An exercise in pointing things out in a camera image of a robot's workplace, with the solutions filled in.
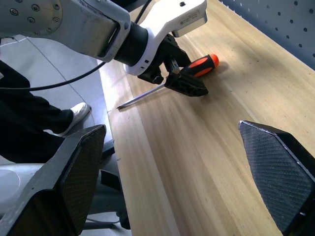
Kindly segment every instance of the metal bolt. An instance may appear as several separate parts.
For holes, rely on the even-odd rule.
[[[19,15],[19,12],[18,12],[16,9],[14,9],[14,8],[11,8],[11,9],[10,9],[10,13],[11,13],[11,15],[13,15],[13,16]]]
[[[33,9],[33,11],[39,11],[39,6],[36,4],[33,4],[31,8]]]
[[[35,19],[33,17],[28,17],[28,22],[35,23]]]

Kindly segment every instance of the white sneaker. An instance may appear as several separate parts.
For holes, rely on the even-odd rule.
[[[71,124],[69,125],[68,129],[65,130],[65,132],[56,134],[59,137],[64,136],[66,133],[70,131],[70,129],[75,126],[77,123],[79,123],[81,120],[83,120],[84,117],[88,115],[90,112],[90,106],[86,104],[85,102],[81,102],[78,105],[75,105],[71,108],[73,111],[73,120]]]

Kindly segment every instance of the label on robot arm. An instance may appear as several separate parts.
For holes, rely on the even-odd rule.
[[[192,14],[190,14],[186,19],[184,19],[183,21],[181,21],[181,25],[184,25],[190,21],[194,21],[195,18],[199,17],[199,11],[196,11]]]

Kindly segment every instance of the pegboard wall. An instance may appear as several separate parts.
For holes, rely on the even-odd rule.
[[[315,0],[220,0],[315,70]]]

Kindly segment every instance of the wooden table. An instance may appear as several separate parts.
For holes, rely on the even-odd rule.
[[[101,76],[134,236],[280,236],[252,179],[241,119],[292,133],[315,154],[315,72],[217,0],[208,23],[177,41],[191,59],[215,53],[209,94],[155,85],[111,62]]]

